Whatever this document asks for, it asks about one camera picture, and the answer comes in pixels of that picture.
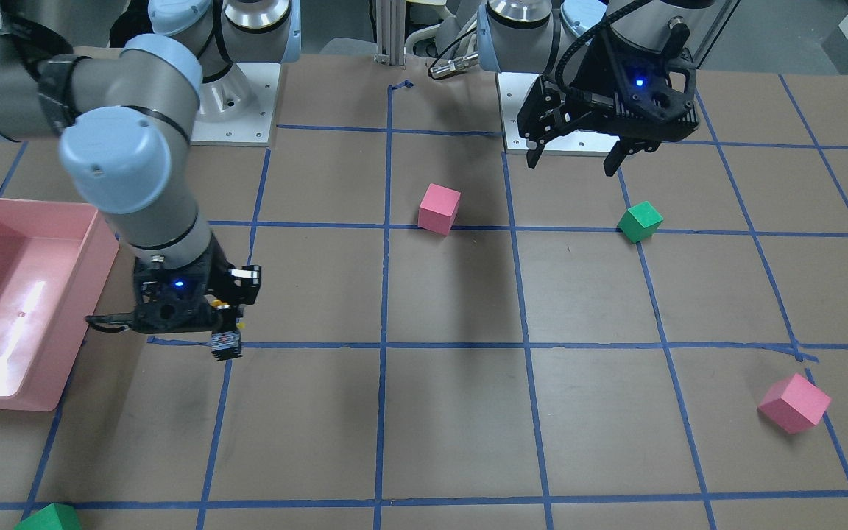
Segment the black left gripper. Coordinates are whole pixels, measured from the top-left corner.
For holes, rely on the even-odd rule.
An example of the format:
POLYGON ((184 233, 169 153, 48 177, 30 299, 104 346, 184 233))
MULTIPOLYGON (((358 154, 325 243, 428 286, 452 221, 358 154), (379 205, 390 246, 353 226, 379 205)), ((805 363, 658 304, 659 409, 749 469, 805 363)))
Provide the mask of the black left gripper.
POLYGON ((653 153, 662 142, 692 135, 699 117, 689 37, 687 29, 663 29, 655 51, 603 29, 566 91, 553 78, 536 80, 516 117, 528 147, 527 166, 535 169, 559 135, 588 130, 619 138, 604 160, 604 174, 614 177, 630 155, 653 153))

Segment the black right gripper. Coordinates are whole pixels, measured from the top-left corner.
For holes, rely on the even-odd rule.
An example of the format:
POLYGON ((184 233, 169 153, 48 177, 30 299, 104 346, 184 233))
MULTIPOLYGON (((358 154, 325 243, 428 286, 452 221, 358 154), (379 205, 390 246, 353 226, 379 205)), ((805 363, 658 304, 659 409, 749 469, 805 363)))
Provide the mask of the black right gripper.
POLYGON ((221 244, 211 239, 195 261, 167 269, 160 258, 136 261, 132 268, 135 307, 129 313, 88 315, 85 322, 105 333, 134 330, 141 334, 211 332, 216 302, 216 334, 240 335, 242 308, 255 304, 261 289, 261 266, 236 268, 221 244))

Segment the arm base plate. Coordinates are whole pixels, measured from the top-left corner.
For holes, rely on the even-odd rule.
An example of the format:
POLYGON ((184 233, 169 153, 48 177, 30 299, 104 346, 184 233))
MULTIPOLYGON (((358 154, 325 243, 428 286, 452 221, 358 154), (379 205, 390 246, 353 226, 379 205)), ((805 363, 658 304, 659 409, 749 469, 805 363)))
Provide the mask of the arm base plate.
POLYGON ((282 66, 235 63, 202 84, 193 145, 267 147, 272 142, 282 66))
MULTIPOLYGON (((506 151, 509 154, 526 154, 528 144, 519 135, 516 118, 527 97, 537 74, 533 73, 497 73, 499 111, 503 125, 506 151)), ((606 157, 612 150, 616 135, 579 130, 569 135, 555 138, 546 144, 545 154, 555 155, 593 155, 606 157)))

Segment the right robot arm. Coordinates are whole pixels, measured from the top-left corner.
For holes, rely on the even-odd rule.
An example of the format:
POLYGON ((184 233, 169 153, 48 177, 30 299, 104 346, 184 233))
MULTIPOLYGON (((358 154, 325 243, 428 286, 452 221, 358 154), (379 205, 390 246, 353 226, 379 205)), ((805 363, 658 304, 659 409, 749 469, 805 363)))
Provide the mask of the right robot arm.
POLYGON ((261 286, 236 267, 186 187, 203 99, 239 63, 300 56, 297 1, 150 1, 148 33, 117 57, 84 56, 56 30, 0 1, 0 141, 54 135, 78 194, 135 256, 135 307, 90 315, 104 333, 205 332, 236 348, 261 286))

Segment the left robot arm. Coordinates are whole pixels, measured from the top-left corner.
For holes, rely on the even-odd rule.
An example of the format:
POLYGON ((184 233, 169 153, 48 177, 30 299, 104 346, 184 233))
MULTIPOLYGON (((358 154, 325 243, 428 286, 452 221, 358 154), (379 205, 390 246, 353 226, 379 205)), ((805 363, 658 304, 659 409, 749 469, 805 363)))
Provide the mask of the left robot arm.
POLYGON ((710 1, 599 1, 600 18, 572 28, 562 1, 484 1, 476 10, 481 69, 534 74, 516 114, 534 168, 576 131, 612 135, 604 172, 629 155, 689 138, 699 125, 697 66, 688 47, 710 1))

